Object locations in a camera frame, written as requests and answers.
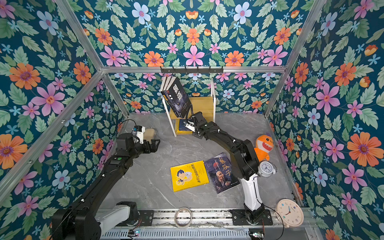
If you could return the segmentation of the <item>navy book small label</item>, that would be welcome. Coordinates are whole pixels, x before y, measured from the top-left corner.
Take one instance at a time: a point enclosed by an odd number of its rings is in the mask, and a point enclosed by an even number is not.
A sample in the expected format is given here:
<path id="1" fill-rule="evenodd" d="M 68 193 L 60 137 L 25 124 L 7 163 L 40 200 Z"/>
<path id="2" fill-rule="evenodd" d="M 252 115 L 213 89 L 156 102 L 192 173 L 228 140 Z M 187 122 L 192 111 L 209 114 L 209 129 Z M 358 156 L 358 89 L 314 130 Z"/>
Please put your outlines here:
<path id="1" fill-rule="evenodd" d="M 192 132 L 188 127 L 186 127 L 187 121 L 185 119 L 180 119 L 179 120 L 179 126 L 178 126 L 178 131 L 179 132 Z"/>

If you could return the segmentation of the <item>purple old man book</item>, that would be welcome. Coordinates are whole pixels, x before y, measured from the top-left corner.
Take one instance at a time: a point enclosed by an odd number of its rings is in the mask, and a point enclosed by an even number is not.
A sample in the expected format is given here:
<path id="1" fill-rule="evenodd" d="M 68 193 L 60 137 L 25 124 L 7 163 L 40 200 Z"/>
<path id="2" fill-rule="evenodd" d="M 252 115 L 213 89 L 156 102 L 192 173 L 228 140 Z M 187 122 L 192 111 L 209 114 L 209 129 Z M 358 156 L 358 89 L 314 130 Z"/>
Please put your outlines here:
<path id="1" fill-rule="evenodd" d="M 174 85 L 174 81 L 176 80 L 176 77 L 169 77 L 168 78 L 168 85 L 167 85 L 167 88 L 166 90 L 169 91 L 170 95 L 171 95 L 171 99 L 173 100 L 174 104 L 175 104 L 175 107 L 176 107 L 176 111 L 178 112 L 178 114 L 180 115 L 179 118 L 182 117 L 182 111 L 180 110 L 180 108 L 178 107 L 177 105 L 177 100 L 176 100 L 176 93 L 172 90 L 172 86 Z"/>
<path id="2" fill-rule="evenodd" d="M 204 161 L 204 165 L 217 194 L 240 184 L 238 178 L 232 173 L 232 163 L 225 153 Z"/>

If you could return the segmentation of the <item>black wolf cover book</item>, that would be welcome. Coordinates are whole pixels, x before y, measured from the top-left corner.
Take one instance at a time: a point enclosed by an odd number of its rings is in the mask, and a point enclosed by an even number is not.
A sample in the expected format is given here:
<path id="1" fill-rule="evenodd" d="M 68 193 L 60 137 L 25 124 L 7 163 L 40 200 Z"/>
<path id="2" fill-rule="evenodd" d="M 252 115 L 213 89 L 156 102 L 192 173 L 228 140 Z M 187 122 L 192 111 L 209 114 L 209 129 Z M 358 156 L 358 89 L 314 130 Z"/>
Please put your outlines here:
<path id="1" fill-rule="evenodd" d="M 180 79 L 177 77 L 176 77 L 176 80 L 174 81 L 174 85 L 172 86 L 172 90 L 176 93 L 177 105 L 182 111 L 181 118 L 185 118 L 189 113 L 192 103 L 182 83 L 180 82 Z"/>

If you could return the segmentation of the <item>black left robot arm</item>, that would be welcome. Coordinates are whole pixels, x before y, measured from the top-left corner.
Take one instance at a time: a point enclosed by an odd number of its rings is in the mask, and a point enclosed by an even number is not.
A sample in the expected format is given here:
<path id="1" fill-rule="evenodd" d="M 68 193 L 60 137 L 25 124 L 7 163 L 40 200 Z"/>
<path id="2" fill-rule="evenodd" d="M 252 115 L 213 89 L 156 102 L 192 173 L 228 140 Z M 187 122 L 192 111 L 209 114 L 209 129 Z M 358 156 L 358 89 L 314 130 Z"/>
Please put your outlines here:
<path id="1" fill-rule="evenodd" d="M 86 191 L 67 209 L 56 211 L 52 217 L 52 240 L 99 240 L 102 235 L 120 223 L 135 226 L 141 222 L 135 202 L 119 202 L 109 212 L 98 214 L 98 210 L 114 185 L 133 165 L 141 154 L 158 150 L 160 140 L 135 142 L 132 133 L 117 138 L 117 152 L 111 156 Z"/>

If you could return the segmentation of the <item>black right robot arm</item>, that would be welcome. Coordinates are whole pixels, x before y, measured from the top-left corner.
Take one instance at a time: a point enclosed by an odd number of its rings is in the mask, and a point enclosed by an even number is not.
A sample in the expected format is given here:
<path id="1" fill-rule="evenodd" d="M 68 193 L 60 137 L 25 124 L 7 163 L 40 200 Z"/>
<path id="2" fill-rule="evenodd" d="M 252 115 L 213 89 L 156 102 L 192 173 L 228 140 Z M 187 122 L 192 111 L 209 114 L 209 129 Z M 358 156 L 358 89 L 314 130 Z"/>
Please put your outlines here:
<path id="1" fill-rule="evenodd" d="M 258 223 L 265 205 L 258 186 L 260 161 L 252 143 L 231 136 L 214 122 L 207 122 L 202 112 L 193 114 L 188 118 L 188 123 L 192 126 L 193 136 L 211 140 L 230 154 L 232 173 L 241 180 L 244 191 L 245 218 L 252 225 Z"/>

